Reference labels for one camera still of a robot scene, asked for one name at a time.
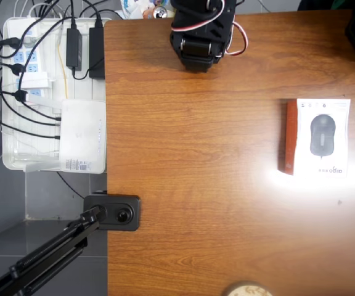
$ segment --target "red and white wire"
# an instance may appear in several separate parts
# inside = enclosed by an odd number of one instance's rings
[[[220,9],[219,13],[216,14],[215,17],[211,18],[210,20],[205,20],[205,21],[200,22],[200,23],[198,23],[196,25],[192,25],[192,26],[188,26],[188,27],[182,27],[182,28],[173,28],[172,27],[172,31],[175,31],[175,32],[187,32],[187,31],[191,31],[191,30],[195,30],[195,29],[198,29],[200,27],[203,27],[203,26],[211,23],[212,21],[216,20],[222,14],[222,12],[224,11],[225,6],[226,6],[225,0],[221,0],[221,9]]]
[[[228,54],[229,56],[239,56],[240,54],[243,54],[246,51],[247,47],[249,46],[249,39],[247,38],[246,31],[242,28],[241,25],[239,25],[235,21],[235,18],[234,18],[234,21],[232,22],[232,26],[233,27],[232,27],[232,31],[231,31],[231,40],[230,40],[230,43],[226,49],[226,54]],[[239,32],[242,34],[243,40],[245,42],[245,46],[240,51],[229,52],[228,50],[229,50],[231,43],[232,43],[232,35],[234,34],[234,27],[237,27]]]

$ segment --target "black power adapter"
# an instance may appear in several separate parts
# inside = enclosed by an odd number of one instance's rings
[[[101,19],[90,28],[89,37],[89,76],[93,79],[105,79],[104,28]]]
[[[67,67],[73,71],[81,71],[81,51],[82,36],[72,23],[71,28],[67,29]]]

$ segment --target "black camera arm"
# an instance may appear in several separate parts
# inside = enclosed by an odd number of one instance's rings
[[[96,229],[135,231],[141,201],[137,196],[94,194],[84,200],[84,213],[59,235],[9,268],[0,277],[0,296],[30,296],[79,257]]]

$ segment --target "orange box side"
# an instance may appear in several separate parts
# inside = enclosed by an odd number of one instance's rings
[[[287,103],[285,173],[294,174],[294,157],[298,132],[298,108],[296,100]]]

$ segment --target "white router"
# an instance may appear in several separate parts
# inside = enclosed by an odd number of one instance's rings
[[[61,102],[60,170],[101,174],[106,163],[106,103]]]

